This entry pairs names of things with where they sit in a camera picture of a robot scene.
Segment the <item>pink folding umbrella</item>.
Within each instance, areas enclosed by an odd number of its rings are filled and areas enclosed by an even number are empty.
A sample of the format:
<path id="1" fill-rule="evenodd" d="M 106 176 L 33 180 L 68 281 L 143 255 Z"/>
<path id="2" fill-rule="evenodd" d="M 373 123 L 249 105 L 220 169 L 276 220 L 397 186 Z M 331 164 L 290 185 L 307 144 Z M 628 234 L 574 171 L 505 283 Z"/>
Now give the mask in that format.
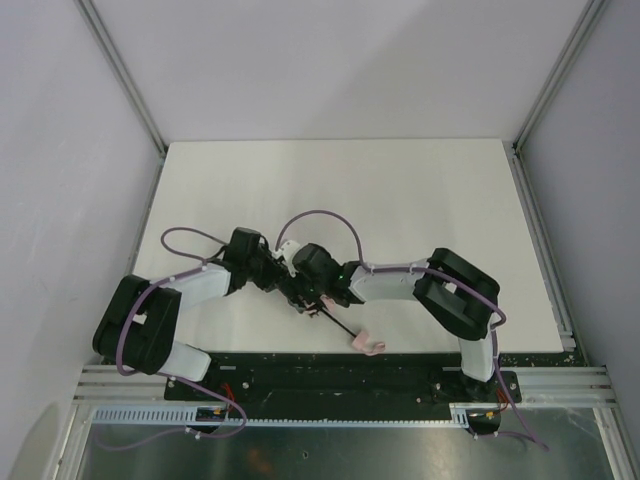
<path id="1" fill-rule="evenodd" d="M 303 301 L 303 312 L 308 316 L 323 315 L 351 338 L 351 348 L 365 356 L 373 357 L 381 355 L 386 351 L 384 342 L 374 342 L 366 330 L 356 333 L 344 322 L 339 320 L 333 313 L 336 303 L 326 295 L 322 295 L 318 301 Z"/>

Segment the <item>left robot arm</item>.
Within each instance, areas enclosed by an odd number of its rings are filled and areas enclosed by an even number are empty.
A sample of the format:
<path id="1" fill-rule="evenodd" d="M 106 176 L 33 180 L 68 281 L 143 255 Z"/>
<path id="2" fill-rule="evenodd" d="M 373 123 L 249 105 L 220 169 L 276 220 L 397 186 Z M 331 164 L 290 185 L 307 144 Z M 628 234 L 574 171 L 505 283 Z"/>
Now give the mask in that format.
<path id="1" fill-rule="evenodd" d="M 218 255 L 201 258 L 191 270 L 154 282 L 133 274 L 123 277 L 95 331 L 92 348 L 114 361 L 122 375 L 158 374 L 199 382 L 211 357 L 175 339 L 179 316 L 247 283 L 264 292 L 277 290 L 299 306 L 293 280 L 262 234 L 238 227 Z"/>

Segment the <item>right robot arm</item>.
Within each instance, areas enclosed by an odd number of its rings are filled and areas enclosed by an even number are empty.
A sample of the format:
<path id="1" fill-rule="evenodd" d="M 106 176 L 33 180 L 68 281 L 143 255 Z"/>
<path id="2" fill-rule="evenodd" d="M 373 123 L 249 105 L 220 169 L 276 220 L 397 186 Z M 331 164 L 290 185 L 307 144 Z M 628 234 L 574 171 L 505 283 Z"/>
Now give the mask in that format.
<path id="1" fill-rule="evenodd" d="M 495 329 L 506 316 L 498 307 L 498 283 L 447 248 L 407 264 L 338 263 L 317 244 L 285 242 L 275 258 L 293 282 L 290 301 L 300 309 L 373 301 L 416 301 L 459 342 L 461 370 L 487 383 L 495 373 Z"/>

